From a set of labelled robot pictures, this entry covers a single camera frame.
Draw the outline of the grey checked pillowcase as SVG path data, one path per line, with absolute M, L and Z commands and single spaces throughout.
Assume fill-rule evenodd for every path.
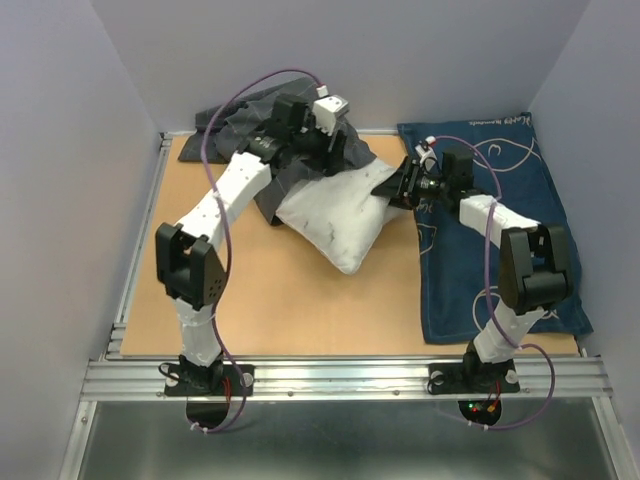
M 307 102 L 317 99 L 317 83 L 309 77 L 300 77 L 280 83 L 266 89 L 247 93 L 234 100 L 214 122 L 207 141 L 207 159 L 212 164 L 225 164 L 237 149 L 241 141 L 258 127 L 271 113 L 275 99 L 280 94 L 293 94 Z M 362 168 L 373 160 L 368 144 L 361 140 L 355 128 L 346 120 L 341 124 L 346 134 L 344 147 L 344 168 L 346 170 Z M 302 180 L 316 180 L 321 173 L 312 170 L 308 164 L 295 159 L 286 168 L 280 170 L 272 182 L 255 198 L 262 215 L 272 225 L 277 225 L 277 207 L 286 194 Z

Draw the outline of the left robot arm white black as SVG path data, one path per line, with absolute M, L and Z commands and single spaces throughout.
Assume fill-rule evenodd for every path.
M 201 201 L 177 223 L 157 228 L 157 278 L 175 305 L 183 342 L 177 362 L 159 367 L 165 395 L 221 395 L 241 387 L 241 376 L 223 365 L 216 332 L 216 308 L 230 273 L 218 250 L 228 242 L 231 224 L 285 168 L 299 162 L 326 176 L 343 168 L 346 135 L 339 124 L 348 110 L 345 99 L 325 88 L 313 102 L 279 95 Z

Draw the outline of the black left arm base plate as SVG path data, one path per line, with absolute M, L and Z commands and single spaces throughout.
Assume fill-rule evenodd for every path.
M 158 366 L 165 379 L 164 395 L 167 397 L 251 396 L 255 366 L 240 364 L 239 369 L 243 378 L 231 364 L 220 362 L 200 370 L 168 362 Z

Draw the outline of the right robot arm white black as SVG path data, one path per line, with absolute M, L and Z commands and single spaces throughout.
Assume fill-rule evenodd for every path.
M 423 200 L 440 203 L 458 223 L 481 234 L 484 253 L 499 251 L 497 303 L 489 320 L 458 363 L 433 363 L 426 390 L 431 395 L 494 394 L 519 389 L 514 356 L 530 349 L 524 338 L 556 304 L 573 293 L 568 234 L 559 224 L 543 224 L 502 204 L 475 185 L 473 164 L 482 156 L 463 144 L 436 154 L 433 139 L 407 157 L 372 190 L 401 209 Z

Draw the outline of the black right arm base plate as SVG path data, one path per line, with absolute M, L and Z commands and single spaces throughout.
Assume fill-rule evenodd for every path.
M 437 362 L 428 365 L 429 379 L 426 390 L 432 395 L 465 395 L 467 398 L 482 394 L 518 393 L 520 384 L 513 361 L 500 364 L 479 364 L 466 367 L 462 362 Z

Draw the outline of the white stained pillow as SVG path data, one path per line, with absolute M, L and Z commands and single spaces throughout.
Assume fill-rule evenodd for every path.
M 300 181 L 286 195 L 276 217 L 295 230 L 344 274 L 360 268 L 383 227 L 403 211 L 374 187 L 396 169 L 375 159 L 332 177 Z

